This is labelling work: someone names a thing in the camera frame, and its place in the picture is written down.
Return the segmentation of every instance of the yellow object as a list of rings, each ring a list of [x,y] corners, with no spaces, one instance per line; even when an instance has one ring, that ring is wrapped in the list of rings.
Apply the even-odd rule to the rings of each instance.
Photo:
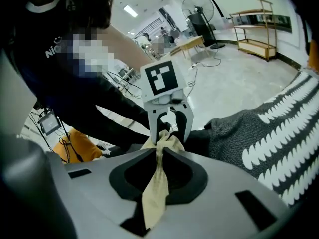
[[[196,52],[198,53],[196,46],[197,45],[204,45],[204,42],[205,42],[204,37],[201,35],[201,36],[192,37],[192,38],[188,39],[187,41],[181,42],[177,45],[182,50],[185,58],[186,58],[186,56],[185,56],[184,51],[188,52],[189,59],[191,60],[191,55],[190,55],[189,49],[195,48]]]
[[[166,196],[169,194],[168,180],[162,163],[163,149],[168,147],[177,153],[180,150],[185,150],[175,136],[169,139],[169,133],[166,130],[162,131],[159,136],[160,140],[156,143],[156,146],[152,144],[149,138],[141,148],[156,148],[157,162],[155,173],[142,194],[142,208],[146,229],[152,229],[163,216],[166,206]]]
[[[319,72],[319,48],[315,40],[311,40],[310,43],[310,52],[309,52],[309,61],[308,64],[310,67],[315,68]]]
[[[84,162],[90,162],[94,158],[98,158],[102,155],[101,150],[98,147],[96,147],[86,135],[80,133],[74,128],[71,129],[69,133],[73,148],[82,157]],[[69,143],[69,140],[66,136],[64,136],[62,139]],[[66,146],[66,148],[68,148],[70,153],[70,163],[80,163],[72,147],[68,145]],[[57,153],[62,159],[67,161],[66,150],[60,142],[56,144],[53,151]]]

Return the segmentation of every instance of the electric fan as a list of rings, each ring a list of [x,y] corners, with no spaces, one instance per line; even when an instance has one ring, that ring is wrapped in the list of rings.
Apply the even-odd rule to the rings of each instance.
[[[193,24],[197,33],[207,33],[201,34],[204,37],[205,46],[211,45],[211,49],[219,49],[225,46],[225,44],[217,42],[209,24],[215,12],[214,5],[210,0],[184,0],[182,10],[185,17]]]

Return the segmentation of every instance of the person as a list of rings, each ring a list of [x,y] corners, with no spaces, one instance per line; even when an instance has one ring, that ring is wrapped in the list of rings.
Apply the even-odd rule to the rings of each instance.
[[[147,112],[125,98],[103,77],[99,67],[89,62],[99,48],[137,72],[151,60],[110,25],[112,2],[29,0],[16,18],[13,53],[29,88],[63,122],[83,134],[128,149],[133,143],[143,144],[148,137],[115,123],[96,106],[149,129]],[[160,127],[170,126],[161,123]]]
[[[149,34],[143,33],[143,36],[144,36],[149,42],[151,41]]]
[[[162,34],[162,36],[169,36],[168,32],[163,27],[161,27],[160,29],[160,33]]]

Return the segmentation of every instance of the gray floor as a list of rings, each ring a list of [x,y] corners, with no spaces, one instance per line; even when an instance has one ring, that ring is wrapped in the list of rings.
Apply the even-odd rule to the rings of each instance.
[[[202,62],[212,66],[219,63],[214,59],[216,51],[209,50],[210,57],[203,50],[198,54],[191,49],[192,61],[184,58],[183,53],[174,55],[186,82],[193,81],[195,69],[191,69],[194,62]],[[198,65],[196,85],[188,102],[194,112],[193,130],[203,129],[212,118],[222,118],[243,109],[252,109],[284,88],[296,75],[297,70],[280,60],[266,62],[260,57],[246,54],[237,50],[236,45],[228,44],[218,50],[215,55],[221,59],[216,67]],[[185,89],[187,95],[191,87]],[[135,87],[130,87],[134,94],[140,94]],[[132,98],[134,102],[143,106],[142,100]],[[163,117],[163,121],[175,123],[172,112]],[[133,123],[132,130],[149,135],[149,131],[138,123]]]

